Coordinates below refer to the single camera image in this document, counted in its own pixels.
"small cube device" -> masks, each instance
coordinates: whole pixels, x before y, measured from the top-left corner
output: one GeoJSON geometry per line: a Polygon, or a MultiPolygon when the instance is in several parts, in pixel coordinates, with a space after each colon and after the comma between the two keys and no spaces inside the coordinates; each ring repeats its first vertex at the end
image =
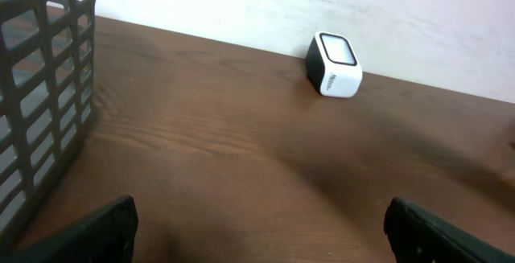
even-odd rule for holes
{"type": "Polygon", "coordinates": [[[316,91],[329,97],[352,97],[363,71],[351,44],[342,35],[317,32],[306,56],[307,78],[316,91]]]}

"table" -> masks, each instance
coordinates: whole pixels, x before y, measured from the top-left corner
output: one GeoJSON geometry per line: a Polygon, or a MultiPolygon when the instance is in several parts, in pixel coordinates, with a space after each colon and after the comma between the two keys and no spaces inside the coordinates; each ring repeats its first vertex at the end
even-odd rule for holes
{"type": "Polygon", "coordinates": [[[89,135],[19,246],[128,194],[135,262],[394,262],[401,196],[515,253],[515,105],[368,73],[322,97],[302,59],[107,18],[95,51],[89,135]]]}

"logo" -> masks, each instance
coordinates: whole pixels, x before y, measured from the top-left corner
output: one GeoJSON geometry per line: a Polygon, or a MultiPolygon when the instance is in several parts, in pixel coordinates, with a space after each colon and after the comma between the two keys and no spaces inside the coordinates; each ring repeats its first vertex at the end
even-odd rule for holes
{"type": "Polygon", "coordinates": [[[336,75],[331,73],[331,77],[329,77],[329,83],[328,83],[328,91],[331,89],[332,83],[335,81],[336,75]]]}

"wall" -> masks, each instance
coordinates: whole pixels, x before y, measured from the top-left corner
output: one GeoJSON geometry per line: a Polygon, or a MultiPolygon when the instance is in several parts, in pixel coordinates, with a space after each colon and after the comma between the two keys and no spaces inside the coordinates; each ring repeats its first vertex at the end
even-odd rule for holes
{"type": "Polygon", "coordinates": [[[97,14],[304,56],[345,35],[366,72],[515,103],[515,0],[97,0],[97,14]]]}

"perforated basket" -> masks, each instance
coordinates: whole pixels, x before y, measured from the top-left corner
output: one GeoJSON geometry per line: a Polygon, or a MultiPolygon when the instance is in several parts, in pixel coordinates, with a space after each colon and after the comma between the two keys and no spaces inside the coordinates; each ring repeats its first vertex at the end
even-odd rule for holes
{"type": "Polygon", "coordinates": [[[95,0],[0,0],[0,253],[80,146],[95,0]]]}

